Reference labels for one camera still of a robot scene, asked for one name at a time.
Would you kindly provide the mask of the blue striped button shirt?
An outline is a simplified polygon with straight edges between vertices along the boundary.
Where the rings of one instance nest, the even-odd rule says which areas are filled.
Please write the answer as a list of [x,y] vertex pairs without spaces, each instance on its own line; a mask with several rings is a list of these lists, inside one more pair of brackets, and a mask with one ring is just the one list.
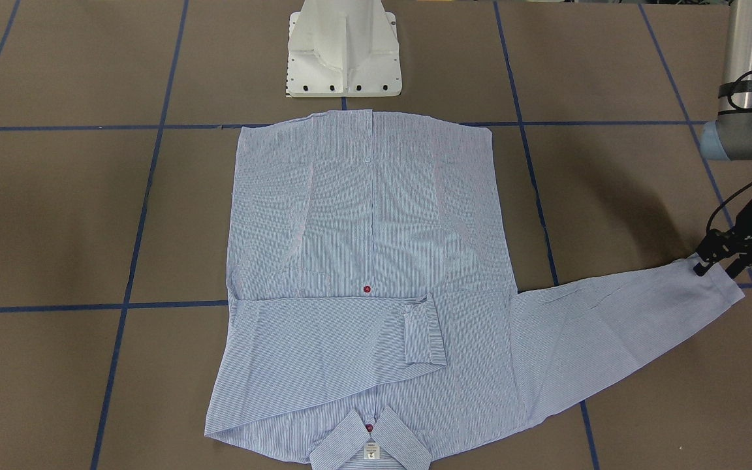
[[696,264],[522,292],[489,130],[372,110],[242,130],[204,434],[313,469],[427,469],[575,407],[742,300]]

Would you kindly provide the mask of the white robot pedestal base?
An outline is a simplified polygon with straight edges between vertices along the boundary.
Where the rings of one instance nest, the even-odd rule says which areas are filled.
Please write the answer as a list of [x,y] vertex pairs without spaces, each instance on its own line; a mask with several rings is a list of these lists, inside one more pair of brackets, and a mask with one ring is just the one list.
[[402,92],[398,22],[381,1],[305,1],[289,16],[287,51],[287,97]]

